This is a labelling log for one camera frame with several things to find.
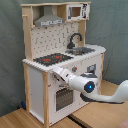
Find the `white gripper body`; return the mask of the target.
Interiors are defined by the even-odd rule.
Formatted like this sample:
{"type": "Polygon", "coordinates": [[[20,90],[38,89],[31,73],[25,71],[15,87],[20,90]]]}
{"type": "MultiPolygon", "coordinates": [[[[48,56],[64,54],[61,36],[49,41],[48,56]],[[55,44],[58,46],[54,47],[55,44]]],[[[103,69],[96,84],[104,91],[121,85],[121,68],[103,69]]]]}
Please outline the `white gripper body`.
{"type": "Polygon", "coordinates": [[[56,77],[63,83],[63,84],[68,84],[69,79],[74,77],[74,74],[70,72],[66,68],[61,68],[61,67],[55,67],[53,69],[53,73],[56,75],[56,77]]]}

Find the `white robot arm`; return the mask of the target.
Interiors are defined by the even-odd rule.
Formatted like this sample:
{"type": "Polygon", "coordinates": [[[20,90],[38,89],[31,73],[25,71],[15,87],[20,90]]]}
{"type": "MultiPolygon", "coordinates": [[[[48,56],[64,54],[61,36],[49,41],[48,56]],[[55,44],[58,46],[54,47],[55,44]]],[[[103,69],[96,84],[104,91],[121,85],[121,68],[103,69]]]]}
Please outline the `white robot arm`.
{"type": "Polygon", "coordinates": [[[123,81],[112,96],[106,96],[99,94],[98,77],[93,73],[77,76],[61,67],[54,68],[53,72],[64,85],[79,91],[81,99],[85,102],[122,104],[128,101],[128,80],[123,81]]]}

